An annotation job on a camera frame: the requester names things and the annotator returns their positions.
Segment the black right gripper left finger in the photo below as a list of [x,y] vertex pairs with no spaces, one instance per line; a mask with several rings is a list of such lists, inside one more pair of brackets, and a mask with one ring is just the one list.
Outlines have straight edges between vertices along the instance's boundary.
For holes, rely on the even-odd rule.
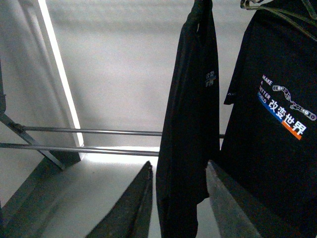
[[147,161],[88,238],[147,238],[153,207],[153,167]]

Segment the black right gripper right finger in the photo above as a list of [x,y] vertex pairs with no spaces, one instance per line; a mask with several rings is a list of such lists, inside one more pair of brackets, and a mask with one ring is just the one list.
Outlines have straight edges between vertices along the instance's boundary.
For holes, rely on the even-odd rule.
[[296,238],[297,230],[270,212],[214,161],[206,179],[222,238]]

